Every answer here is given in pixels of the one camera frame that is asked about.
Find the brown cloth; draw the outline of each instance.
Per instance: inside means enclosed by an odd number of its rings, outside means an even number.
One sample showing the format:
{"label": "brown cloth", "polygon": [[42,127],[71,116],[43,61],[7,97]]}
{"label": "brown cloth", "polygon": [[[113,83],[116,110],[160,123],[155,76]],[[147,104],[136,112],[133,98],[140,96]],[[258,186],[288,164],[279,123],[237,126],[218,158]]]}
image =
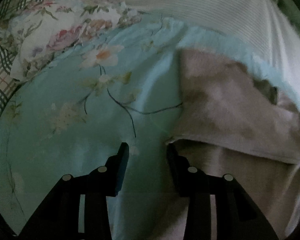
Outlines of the brown cloth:
{"label": "brown cloth", "polygon": [[[300,113],[282,92],[271,104],[224,56],[183,50],[180,71],[183,112],[169,142],[205,173],[232,174],[284,239],[300,221]],[[171,203],[150,239],[182,239],[186,210]]]}

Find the floral pattern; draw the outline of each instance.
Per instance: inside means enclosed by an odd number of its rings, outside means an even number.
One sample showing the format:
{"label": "floral pattern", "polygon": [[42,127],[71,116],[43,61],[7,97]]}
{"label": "floral pattern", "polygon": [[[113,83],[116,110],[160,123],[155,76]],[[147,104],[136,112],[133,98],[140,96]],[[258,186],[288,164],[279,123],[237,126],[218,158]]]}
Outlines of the floral pattern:
{"label": "floral pattern", "polygon": [[86,120],[80,116],[79,109],[74,103],[66,102],[61,107],[57,116],[51,119],[52,133],[60,134],[68,126],[75,122],[84,122]]}
{"label": "floral pattern", "polygon": [[101,48],[93,49],[82,56],[84,61],[81,63],[81,68],[93,67],[95,65],[116,66],[118,57],[116,53],[120,52],[124,47],[122,45],[102,46]]}
{"label": "floral pattern", "polygon": [[11,105],[7,108],[7,117],[11,120],[11,121],[16,121],[20,115],[21,115],[21,106],[22,106],[22,102],[21,103],[16,103],[15,100],[11,100]]}
{"label": "floral pattern", "polygon": [[[46,0],[0,21],[0,45],[16,56],[10,76],[23,83],[69,47],[107,30],[141,20],[138,11],[118,0]],[[103,47],[84,56],[81,67],[114,66],[123,47]]]}
{"label": "floral pattern", "polygon": [[46,47],[52,51],[70,47],[72,43],[77,41],[81,28],[82,26],[79,25],[77,27],[72,27],[69,30],[61,30],[59,33],[50,38]]}
{"label": "floral pattern", "polygon": [[83,87],[88,87],[99,96],[104,89],[111,87],[116,81],[126,85],[130,81],[131,72],[127,72],[118,76],[102,75],[99,78],[89,78],[83,82]]}
{"label": "floral pattern", "polygon": [[133,89],[130,91],[125,97],[124,102],[125,104],[131,104],[132,102],[135,102],[137,100],[138,94],[141,92],[140,89]]}

